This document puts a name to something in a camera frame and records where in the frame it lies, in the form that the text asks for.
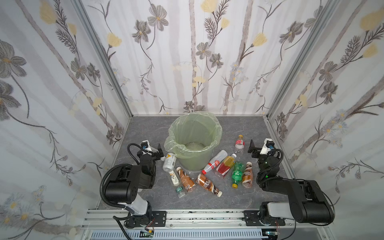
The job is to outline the brown milk-tea bottle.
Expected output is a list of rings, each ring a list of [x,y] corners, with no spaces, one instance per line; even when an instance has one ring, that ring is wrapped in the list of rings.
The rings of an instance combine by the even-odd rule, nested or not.
[[[250,189],[253,186],[253,164],[251,162],[246,163],[245,170],[243,172],[242,184],[245,188]]]

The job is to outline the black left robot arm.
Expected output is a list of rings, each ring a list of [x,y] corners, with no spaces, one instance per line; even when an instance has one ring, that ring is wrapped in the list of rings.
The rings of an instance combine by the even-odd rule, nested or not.
[[[103,176],[99,188],[106,205],[128,212],[126,217],[113,217],[123,230],[148,227],[155,223],[152,206],[139,195],[139,190],[153,188],[156,161],[165,159],[161,145],[153,148],[148,140],[139,145],[128,144],[127,151],[135,164],[115,165]]]

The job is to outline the green soda bottle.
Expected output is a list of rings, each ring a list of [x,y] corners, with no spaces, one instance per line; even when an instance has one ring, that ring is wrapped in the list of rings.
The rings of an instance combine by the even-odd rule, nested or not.
[[[237,161],[232,173],[232,188],[237,189],[239,184],[242,183],[244,170],[245,165],[242,162]]]

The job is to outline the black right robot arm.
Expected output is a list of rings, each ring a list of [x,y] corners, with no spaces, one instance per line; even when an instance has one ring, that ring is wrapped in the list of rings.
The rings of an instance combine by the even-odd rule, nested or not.
[[[289,219],[323,227],[334,221],[336,215],[332,201],[316,181],[287,179],[278,175],[284,152],[275,147],[272,139],[265,139],[261,148],[251,140],[248,153],[258,160],[257,185],[265,192],[288,197],[287,202],[263,202],[258,213],[261,224],[268,226]]]

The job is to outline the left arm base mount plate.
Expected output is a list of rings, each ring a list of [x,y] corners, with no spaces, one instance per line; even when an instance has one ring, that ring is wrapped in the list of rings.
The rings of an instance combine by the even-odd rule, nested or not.
[[[142,216],[132,216],[125,220],[124,226],[128,229],[138,227],[165,227],[167,219],[166,211],[152,211]]]

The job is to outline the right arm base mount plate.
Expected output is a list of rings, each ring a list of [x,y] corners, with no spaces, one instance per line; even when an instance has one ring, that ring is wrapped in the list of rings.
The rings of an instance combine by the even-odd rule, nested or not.
[[[243,221],[247,227],[279,227],[285,226],[285,220],[282,218],[271,217],[268,212],[259,210],[243,211]]]

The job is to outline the clear bottle red label yellow cap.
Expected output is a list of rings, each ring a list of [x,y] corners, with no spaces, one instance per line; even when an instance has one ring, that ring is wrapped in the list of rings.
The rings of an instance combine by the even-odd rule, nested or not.
[[[239,135],[235,143],[235,150],[238,154],[243,153],[245,149],[244,136]]]

